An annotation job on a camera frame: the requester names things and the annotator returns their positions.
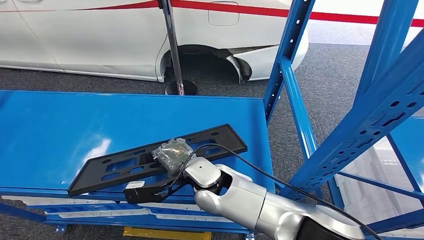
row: car bumper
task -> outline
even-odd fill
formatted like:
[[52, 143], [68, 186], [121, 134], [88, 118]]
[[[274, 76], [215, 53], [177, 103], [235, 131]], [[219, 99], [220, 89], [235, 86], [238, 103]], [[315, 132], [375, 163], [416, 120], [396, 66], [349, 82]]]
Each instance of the car bumper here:
[[[297, 48], [291, 67], [295, 70], [305, 58], [309, 47], [308, 32], [305, 30], [299, 47]], [[270, 46], [253, 51], [234, 54], [233, 57], [246, 61], [251, 68], [251, 76], [249, 81], [269, 79], [271, 70], [273, 69], [274, 60], [276, 58], [279, 46]]]

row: pole base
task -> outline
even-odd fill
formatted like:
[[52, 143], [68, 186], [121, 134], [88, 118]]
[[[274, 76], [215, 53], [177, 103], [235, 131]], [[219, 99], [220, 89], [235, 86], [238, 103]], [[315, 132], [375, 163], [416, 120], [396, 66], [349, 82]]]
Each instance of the pole base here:
[[[195, 96], [198, 94], [198, 86], [190, 80], [183, 80], [184, 94]], [[177, 81], [171, 81], [165, 88], [165, 95], [178, 95]]]

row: car door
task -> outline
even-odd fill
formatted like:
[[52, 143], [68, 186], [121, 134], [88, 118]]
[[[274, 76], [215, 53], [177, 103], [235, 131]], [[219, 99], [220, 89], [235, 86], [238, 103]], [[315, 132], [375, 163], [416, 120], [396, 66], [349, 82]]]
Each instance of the car door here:
[[0, 0], [0, 67], [61, 71], [12, 0]]
[[167, 36], [156, 0], [13, 0], [68, 73], [157, 81]]

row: blue metal shelf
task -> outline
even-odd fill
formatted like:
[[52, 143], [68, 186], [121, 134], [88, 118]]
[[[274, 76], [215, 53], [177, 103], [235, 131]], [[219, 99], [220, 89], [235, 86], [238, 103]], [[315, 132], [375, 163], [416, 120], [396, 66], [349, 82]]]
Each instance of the blue metal shelf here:
[[[384, 1], [352, 109], [319, 147], [291, 67], [314, 2], [292, 1], [263, 99], [0, 91], [0, 159], [5, 172], [0, 175], [0, 194], [66, 198], [66, 189], [89, 158], [222, 124], [231, 124], [246, 142], [248, 152], [242, 154], [246, 159], [272, 173], [267, 124], [284, 86], [305, 159], [303, 166], [290, 180], [292, 185], [312, 192], [328, 181], [334, 193], [334, 203], [343, 207], [340, 193], [336, 194], [338, 188], [333, 176], [390, 133], [388, 137], [392, 143], [396, 143], [395, 150], [403, 156], [403, 164], [412, 166], [414, 159], [421, 158], [424, 153], [409, 153], [414, 150], [414, 143], [404, 140], [403, 134], [417, 127], [406, 125], [410, 120], [401, 123], [424, 106], [424, 31], [402, 52], [401, 49], [418, 0]], [[270, 179], [234, 157], [221, 159], [217, 163], [226, 164], [252, 177], [269, 191], [274, 191], [276, 187], [282, 196], [294, 200], [303, 198], [282, 185], [274, 186]], [[415, 191], [396, 191], [422, 199], [422, 179], [415, 177], [416, 169], [407, 173], [411, 181], [415, 181]], [[354, 175], [350, 177], [382, 188], [395, 189], [382, 182]], [[110, 187], [78, 197], [122, 201], [123, 187]], [[183, 188], [168, 202], [193, 203], [193, 190]], [[247, 232], [235, 223], [162, 221], [151, 215], [92, 219], [60, 219], [57, 215], [48, 215], [43, 220], [43, 216], [22, 214], [3, 205], [0, 205], [0, 210], [55, 225], [93, 224]], [[370, 226], [378, 233], [415, 228], [424, 224], [422, 211], [375, 222]]]

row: blue shelf surface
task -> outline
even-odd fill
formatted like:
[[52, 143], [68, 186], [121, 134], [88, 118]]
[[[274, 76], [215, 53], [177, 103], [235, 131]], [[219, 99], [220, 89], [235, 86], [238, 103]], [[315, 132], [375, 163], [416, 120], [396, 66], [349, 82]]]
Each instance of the blue shelf surface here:
[[424, 193], [424, 117], [408, 118], [390, 135], [414, 190]]
[[[247, 144], [244, 158], [273, 173], [261, 98], [0, 90], [0, 195], [68, 198], [66, 189], [90, 158], [222, 124]], [[275, 191], [271, 179], [233, 156], [214, 163]], [[75, 198], [124, 201], [124, 187]], [[193, 203], [193, 189], [167, 202]]]

